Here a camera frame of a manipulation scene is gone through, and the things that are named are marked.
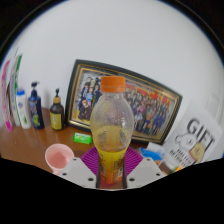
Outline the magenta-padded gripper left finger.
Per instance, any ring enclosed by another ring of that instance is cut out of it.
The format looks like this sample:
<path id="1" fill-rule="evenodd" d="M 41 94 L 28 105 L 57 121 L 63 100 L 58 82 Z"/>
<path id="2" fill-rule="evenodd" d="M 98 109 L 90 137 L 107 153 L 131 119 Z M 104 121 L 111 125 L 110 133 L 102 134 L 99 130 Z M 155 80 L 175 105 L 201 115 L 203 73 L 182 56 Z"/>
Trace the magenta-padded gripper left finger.
<path id="1" fill-rule="evenodd" d="M 89 149 L 81 157 L 72 158 L 60 177 L 84 188 L 99 188 L 99 156 L 96 148 Z"/>

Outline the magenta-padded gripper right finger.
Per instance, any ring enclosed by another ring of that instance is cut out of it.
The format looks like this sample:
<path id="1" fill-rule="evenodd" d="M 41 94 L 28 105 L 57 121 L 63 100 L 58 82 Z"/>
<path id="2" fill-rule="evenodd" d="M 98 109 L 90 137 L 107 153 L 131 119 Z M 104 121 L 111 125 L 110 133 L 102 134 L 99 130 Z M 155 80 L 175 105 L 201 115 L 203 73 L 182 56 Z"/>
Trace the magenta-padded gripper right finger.
<path id="1" fill-rule="evenodd" d="M 140 188 L 163 177 L 152 158 L 143 158 L 129 147 L 124 157 L 123 187 Z"/>

